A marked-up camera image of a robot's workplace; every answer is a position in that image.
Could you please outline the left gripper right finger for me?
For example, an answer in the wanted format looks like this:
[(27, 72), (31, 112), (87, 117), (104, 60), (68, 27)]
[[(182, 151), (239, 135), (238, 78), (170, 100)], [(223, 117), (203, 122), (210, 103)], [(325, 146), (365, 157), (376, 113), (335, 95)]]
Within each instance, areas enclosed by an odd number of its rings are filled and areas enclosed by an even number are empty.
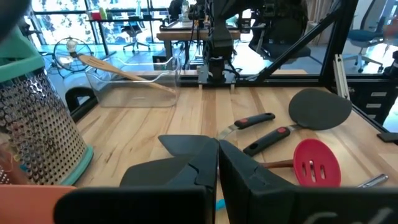
[(230, 224), (398, 224), (398, 188), (301, 187), (228, 141), (218, 153)]

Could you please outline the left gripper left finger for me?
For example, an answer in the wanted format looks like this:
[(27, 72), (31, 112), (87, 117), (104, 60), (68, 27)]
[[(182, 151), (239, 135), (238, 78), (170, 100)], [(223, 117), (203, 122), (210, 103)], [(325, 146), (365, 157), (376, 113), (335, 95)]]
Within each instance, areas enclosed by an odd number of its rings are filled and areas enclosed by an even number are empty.
[(215, 224), (218, 141), (161, 185), (86, 187), (58, 200), (55, 224)]

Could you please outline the large round black spatula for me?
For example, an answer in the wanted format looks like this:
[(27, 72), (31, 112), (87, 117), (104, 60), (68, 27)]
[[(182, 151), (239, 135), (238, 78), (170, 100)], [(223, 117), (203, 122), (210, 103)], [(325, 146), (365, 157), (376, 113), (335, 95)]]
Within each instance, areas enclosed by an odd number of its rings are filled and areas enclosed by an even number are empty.
[(269, 132), (245, 147), (243, 153), (255, 156), (296, 129), (322, 131), (339, 126), (349, 117), (352, 107), (350, 100), (330, 92), (313, 88), (303, 89), (295, 94), (289, 103), (289, 116), (294, 123)]

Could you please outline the long wooden slotted spatula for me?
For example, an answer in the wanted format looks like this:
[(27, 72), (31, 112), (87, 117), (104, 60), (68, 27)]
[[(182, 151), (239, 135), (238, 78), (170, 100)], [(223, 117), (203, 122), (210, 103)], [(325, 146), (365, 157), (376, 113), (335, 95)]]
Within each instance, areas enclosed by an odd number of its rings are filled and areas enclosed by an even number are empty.
[(113, 72), (113, 73), (116, 73), (118, 75), (121, 75), (122, 77), (128, 78), (130, 80), (146, 84), (146, 85), (148, 85), (148, 86), (150, 86), (152, 88), (157, 88), (157, 89), (160, 89), (160, 90), (164, 90), (164, 91), (167, 91), (167, 92), (169, 92), (171, 94), (174, 94), (174, 95), (176, 94), (176, 91), (171, 89), (171, 88), (169, 88), (169, 87), (160, 85), (158, 83), (154, 83), (153, 81), (146, 80), (145, 78), (142, 78), (142, 77), (139, 77), (137, 75), (134, 75), (133, 73), (124, 72), (124, 71), (116, 68), (114, 65), (112, 65), (112, 64), (110, 64), (108, 62), (102, 61), (102, 60), (100, 60), (100, 59), (98, 59), (96, 57), (92, 57), (92, 56), (84, 55), (84, 54), (78, 54), (78, 59), (80, 61), (82, 61), (83, 63), (85, 63), (85, 64), (87, 64), (89, 66), (98, 68), (100, 70), (104, 70), (104, 71), (107, 71), (107, 72)]

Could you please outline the dark brown wooden spoon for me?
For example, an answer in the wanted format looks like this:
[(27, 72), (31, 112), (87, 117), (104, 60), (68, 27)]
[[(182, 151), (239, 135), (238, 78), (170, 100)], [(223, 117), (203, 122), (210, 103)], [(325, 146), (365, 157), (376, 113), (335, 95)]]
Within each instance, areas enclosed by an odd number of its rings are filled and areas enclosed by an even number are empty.
[(284, 167), (293, 167), (293, 160), (284, 160), (284, 161), (276, 161), (276, 162), (263, 162), (261, 166), (266, 169), (275, 169), (275, 168), (284, 168)]

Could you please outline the red slotted spoon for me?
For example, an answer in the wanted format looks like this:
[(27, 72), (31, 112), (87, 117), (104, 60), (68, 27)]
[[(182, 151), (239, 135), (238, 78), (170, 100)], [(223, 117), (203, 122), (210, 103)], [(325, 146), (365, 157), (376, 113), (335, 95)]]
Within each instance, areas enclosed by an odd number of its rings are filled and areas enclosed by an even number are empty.
[(326, 144), (317, 139), (305, 139), (297, 145), (293, 166), (302, 186), (339, 187), (341, 184), (337, 158)]

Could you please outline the clear plastic bin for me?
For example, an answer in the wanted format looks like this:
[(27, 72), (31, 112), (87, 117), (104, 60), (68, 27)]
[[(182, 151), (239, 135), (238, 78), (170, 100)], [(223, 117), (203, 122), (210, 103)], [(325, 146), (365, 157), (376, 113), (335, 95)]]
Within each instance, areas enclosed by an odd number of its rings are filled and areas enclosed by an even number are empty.
[(104, 60), (129, 76), (89, 67), (86, 77), (98, 103), (108, 108), (170, 107), (179, 97), (181, 59), (139, 63), (131, 58)]

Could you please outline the orange plastic bin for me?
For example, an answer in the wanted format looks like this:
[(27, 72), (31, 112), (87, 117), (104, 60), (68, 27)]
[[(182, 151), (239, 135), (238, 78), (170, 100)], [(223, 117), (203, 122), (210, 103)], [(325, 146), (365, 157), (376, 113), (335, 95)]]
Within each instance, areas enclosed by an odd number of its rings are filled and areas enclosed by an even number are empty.
[(54, 224), (55, 204), (75, 189), (63, 185), (0, 185), (0, 224)]

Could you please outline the black table clamp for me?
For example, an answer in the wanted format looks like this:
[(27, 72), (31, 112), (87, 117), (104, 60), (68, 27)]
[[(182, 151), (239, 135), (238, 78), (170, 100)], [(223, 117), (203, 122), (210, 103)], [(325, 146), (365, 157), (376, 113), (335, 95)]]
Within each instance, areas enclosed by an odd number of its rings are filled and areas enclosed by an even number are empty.
[(383, 142), (393, 142), (398, 144), (398, 133), (379, 133), (377, 137)]
[[(86, 96), (88, 99), (81, 104), (78, 98)], [(83, 86), (69, 89), (65, 94), (65, 100), (71, 117), (76, 123), (98, 104), (98, 100), (95, 97), (93, 90)]]

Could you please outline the teal steel box grater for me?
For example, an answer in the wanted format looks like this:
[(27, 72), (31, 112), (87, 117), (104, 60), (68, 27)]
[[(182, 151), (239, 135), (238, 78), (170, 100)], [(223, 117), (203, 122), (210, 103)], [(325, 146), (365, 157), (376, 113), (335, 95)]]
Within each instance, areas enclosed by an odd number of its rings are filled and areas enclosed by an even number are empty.
[(42, 57), (13, 28), (0, 42), (0, 184), (73, 185), (92, 157)]

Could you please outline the black drawer cabinet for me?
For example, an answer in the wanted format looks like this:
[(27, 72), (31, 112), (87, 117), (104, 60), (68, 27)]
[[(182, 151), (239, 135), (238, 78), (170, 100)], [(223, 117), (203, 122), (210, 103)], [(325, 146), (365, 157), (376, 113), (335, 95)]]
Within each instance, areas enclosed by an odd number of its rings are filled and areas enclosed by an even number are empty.
[(356, 88), (351, 96), (351, 101), (370, 118), (383, 124), (396, 96), (396, 91), (393, 88)]

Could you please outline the black office chair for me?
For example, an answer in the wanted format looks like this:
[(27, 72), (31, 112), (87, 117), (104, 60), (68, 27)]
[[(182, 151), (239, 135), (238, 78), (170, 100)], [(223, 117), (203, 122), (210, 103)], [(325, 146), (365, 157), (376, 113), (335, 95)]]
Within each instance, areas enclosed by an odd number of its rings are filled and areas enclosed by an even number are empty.
[(123, 47), (123, 51), (126, 50), (126, 47), (132, 47), (132, 53), (135, 52), (135, 48), (139, 48), (139, 46), (147, 47), (150, 50), (150, 45), (145, 44), (138, 41), (137, 35), (143, 33), (144, 22), (139, 16), (131, 16), (128, 17), (127, 26), (121, 27), (121, 32), (125, 32), (130, 37), (130, 43)]
[(252, 10), (254, 24), (249, 48), (276, 61), (301, 37), (308, 24), (306, 0), (260, 0)]

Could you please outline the wooden top desk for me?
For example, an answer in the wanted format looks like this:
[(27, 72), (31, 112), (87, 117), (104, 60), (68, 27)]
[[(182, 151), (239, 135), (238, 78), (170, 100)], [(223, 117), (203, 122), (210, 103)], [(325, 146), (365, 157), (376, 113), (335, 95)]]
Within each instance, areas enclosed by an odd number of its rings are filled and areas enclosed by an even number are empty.
[(160, 27), (160, 31), (156, 37), (164, 42), (167, 60), (173, 55), (172, 41), (189, 41), (197, 36), (197, 32), (193, 31), (193, 37), (191, 37), (192, 24), (193, 22), (175, 21), (167, 26)]

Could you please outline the blue office chair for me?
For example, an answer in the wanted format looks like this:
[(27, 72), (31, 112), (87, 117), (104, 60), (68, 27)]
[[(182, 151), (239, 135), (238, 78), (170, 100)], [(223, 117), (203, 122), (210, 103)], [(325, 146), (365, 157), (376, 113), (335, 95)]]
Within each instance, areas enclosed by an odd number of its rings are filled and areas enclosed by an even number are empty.
[(358, 8), (365, 8), (365, 12), (361, 17), (361, 22), (357, 29), (351, 29), (348, 32), (348, 41), (351, 45), (359, 47), (359, 52), (356, 55), (344, 56), (343, 60), (354, 61), (354, 66), (358, 67), (358, 72), (363, 73), (364, 66), (369, 63), (379, 65), (378, 72), (381, 72), (384, 67), (381, 62), (373, 60), (363, 53), (364, 49), (374, 47), (381, 44), (383, 39), (383, 25), (385, 17), (383, 11), (388, 0), (359, 0)]

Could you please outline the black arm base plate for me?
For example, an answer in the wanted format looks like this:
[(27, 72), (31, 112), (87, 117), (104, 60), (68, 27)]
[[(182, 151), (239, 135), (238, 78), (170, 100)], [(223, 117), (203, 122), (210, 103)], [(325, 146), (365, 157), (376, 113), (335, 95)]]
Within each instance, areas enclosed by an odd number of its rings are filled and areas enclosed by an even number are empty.
[(229, 67), (215, 67), (211, 72), (207, 65), (197, 66), (198, 84), (202, 87), (231, 87), (236, 84), (236, 74)]

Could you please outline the silver aluminium bracket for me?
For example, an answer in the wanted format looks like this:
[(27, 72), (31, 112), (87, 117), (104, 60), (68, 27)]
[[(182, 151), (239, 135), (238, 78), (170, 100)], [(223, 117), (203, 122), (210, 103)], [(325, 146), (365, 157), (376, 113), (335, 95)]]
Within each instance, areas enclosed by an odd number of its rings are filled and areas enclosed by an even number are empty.
[(346, 80), (345, 68), (344, 68), (344, 63), (343, 63), (343, 57), (340, 54), (335, 54), (335, 57), (333, 60), (333, 69), (334, 69), (334, 74), (335, 74), (335, 83), (336, 83), (337, 94), (342, 98), (350, 100), (349, 88), (348, 88), (348, 83)]

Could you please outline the black aluminium table frame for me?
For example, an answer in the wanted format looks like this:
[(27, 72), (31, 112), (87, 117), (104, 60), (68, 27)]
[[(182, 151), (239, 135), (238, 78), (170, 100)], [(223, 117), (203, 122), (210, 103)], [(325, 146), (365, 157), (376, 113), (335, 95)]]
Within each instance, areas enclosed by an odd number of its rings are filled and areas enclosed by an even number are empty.
[[(245, 0), (248, 8), (256, 8), (261, 3), (260, 0)], [(331, 87), (335, 78), (332, 76), (334, 69), (332, 63), (335, 54), (340, 53), (343, 50), (343, 39), (348, 36), (348, 26), (346, 21), (353, 18), (353, 9), (357, 5), (358, 0), (338, 0), (336, 6), (332, 11), (315, 26), (309, 33), (301, 37), (288, 51), (282, 56), (276, 59), (270, 66), (263, 68), (256, 75), (241, 76), (238, 81), (239, 85), (253, 85), (263, 86), (268, 82), (271, 75), (285, 62), (292, 59), (294, 54), (302, 50), (316, 35), (324, 31), (328, 26), (332, 26), (332, 32), (328, 47), (326, 49), (325, 58), (322, 63), (322, 69), (318, 78), (318, 84), (326, 87)], [(392, 88), (392, 85), (398, 85), (398, 68), (390, 76), (385, 75), (370, 75), (366, 78), (359, 76), (350, 75), (348, 78), (348, 84), (354, 89), (356, 88), (372, 88), (372, 87), (384, 87)], [(370, 118), (365, 112), (356, 106), (356, 109), (361, 113), (365, 114), (371, 123), (374, 124), (380, 131), (384, 132), (385, 128), (382, 124), (378, 123), (374, 119)]]

